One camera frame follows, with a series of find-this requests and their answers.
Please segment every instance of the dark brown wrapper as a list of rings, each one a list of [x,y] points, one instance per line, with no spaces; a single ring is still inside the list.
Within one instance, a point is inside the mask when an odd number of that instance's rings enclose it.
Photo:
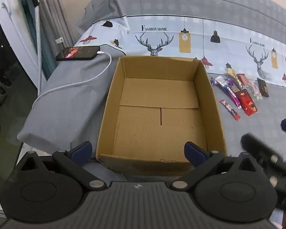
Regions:
[[[269,97],[266,82],[264,80],[259,79],[259,78],[257,79],[257,82],[258,82],[258,87],[259,87],[259,90],[260,90],[262,96]]]

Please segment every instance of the deer head print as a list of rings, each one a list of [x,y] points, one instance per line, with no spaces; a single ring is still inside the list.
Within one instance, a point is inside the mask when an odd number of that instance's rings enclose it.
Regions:
[[[159,52],[159,51],[162,51],[162,47],[164,47],[164,46],[170,44],[170,43],[172,42],[172,40],[174,39],[174,36],[173,36],[172,39],[170,40],[170,38],[167,36],[167,34],[164,33],[165,36],[166,36],[166,38],[167,38],[166,41],[163,43],[163,40],[161,39],[161,44],[159,44],[159,45],[157,46],[157,48],[154,49],[154,48],[152,48],[152,46],[151,46],[150,44],[148,44],[148,39],[146,39],[146,41],[142,40],[143,34],[144,34],[144,33],[142,33],[142,35],[140,36],[140,39],[138,39],[137,36],[136,36],[136,39],[137,39],[137,41],[138,41],[141,45],[147,47],[147,50],[150,52],[150,55],[151,55],[151,56],[158,56],[158,52]]]
[[[247,52],[249,53],[249,55],[253,58],[254,62],[257,64],[257,73],[258,73],[258,75],[262,79],[271,80],[272,79],[271,74],[262,70],[262,64],[264,63],[264,60],[266,60],[268,58],[269,53],[267,53],[267,56],[266,56],[266,52],[265,52],[265,49],[264,49],[265,55],[262,54],[262,57],[258,61],[256,59],[256,56],[254,55],[254,51],[253,52],[250,51],[251,46],[249,47],[249,49],[246,46],[246,49],[247,49]]]

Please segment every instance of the red lamp print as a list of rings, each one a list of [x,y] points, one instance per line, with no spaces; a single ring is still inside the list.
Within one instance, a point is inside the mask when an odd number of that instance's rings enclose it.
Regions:
[[[95,40],[95,39],[97,39],[97,37],[93,37],[93,36],[89,35],[86,39],[81,40],[80,42],[82,42],[83,45],[87,45],[88,43],[91,42],[91,40]]]
[[[206,69],[209,69],[210,66],[213,66],[213,65],[207,60],[207,58],[206,58],[205,56],[203,56],[203,58],[202,58],[201,61],[202,61],[203,65],[204,65],[204,67],[205,67]]]
[[[282,80],[286,83],[286,75],[284,73]]]

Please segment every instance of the white charging cable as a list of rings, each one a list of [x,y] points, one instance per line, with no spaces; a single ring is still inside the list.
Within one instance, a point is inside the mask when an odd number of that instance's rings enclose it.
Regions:
[[[73,83],[73,84],[67,84],[67,85],[63,85],[63,86],[60,86],[60,87],[57,87],[57,88],[54,88],[54,89],[50,89],[46,92],[44,92],[43,94],[39,95],[37,97],[37,99],[35,100],[35,102],[33,103],[32,107],[34,106],[34,104],[41,98],[43,97],[44,95],[48,94],[48,93],[51,93],[51,92],[54,92],[54,91],[57,91],[57,90],[61,90],[61,89],[65,89],[65,88],[70,88],[70,87],[74,87],[74,86],[79,86],[79,85],[83,85],[83,84],[86,84],[96,78],[98,78],[101,74],[103,74],[107,69],[108,67],[110,66],[111,64],[111,61],[112,61],[112,58],[111,58],[111,55],[107,52],[101,52],[101,51],[98,51],[97,54],[107,54],[109,57],[110,57],[110,61],[109,61],[109,64],[106,66],[106,68],[100,73],[98,74],[97,76],[89,79],[89,80],[86,80],[86,81],[82,81],[82,82],[78,82],[78,83]]]

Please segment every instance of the deer antlers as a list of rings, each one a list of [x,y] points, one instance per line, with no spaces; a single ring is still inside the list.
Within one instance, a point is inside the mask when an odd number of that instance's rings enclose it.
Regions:
[[[163,43],[163,40],[161,39],[161,44],[157,46],[156,50],[157,51],[161,51],[162,50],[162,47],[168,45],[169,43],[172,42],[172,40],[174,39],[174,36],[172,37],[172,39],[170,40],[170,38],[167,36],[166,33],[164,33],[165,36],[166,36],[166,41]]]
[[[137,36],[136,36],[136,39],[137,39],[137,41],[139,41],[139,43],[141,45],[146,46],[147,50],[149,50],[151,52],[153,49],[152,49],[152,46],[147,43],[148,39],[146,39],[146,41],[142,40],[142,36],[143,36],[144,33],[142,33],[142,35],[140,36],[140,40],[137,38]]]
[[[264,60],[266,60],[266,59],[268,58],[269,53],[267,53],[267,56],[266,56],[266,52],[265,52],[265,49],[264,49],[265,55],[263,56],[263,54],[262,54],[262,57],[260,58],[260,60],[257,61],[256,56],[254,55],[254,51],[253,51],[252,53],[250,52],[251,46],[249,47],[249,49],[248,49],[247,46],[246,46],[246,49],[247,49],[247,52],[249,53],[249,55],[250,55],[251,57],[253,57],[253,59],[254,59],[254,61],[255,61],[256,63],[261,63],[262,61],[264,61]]]

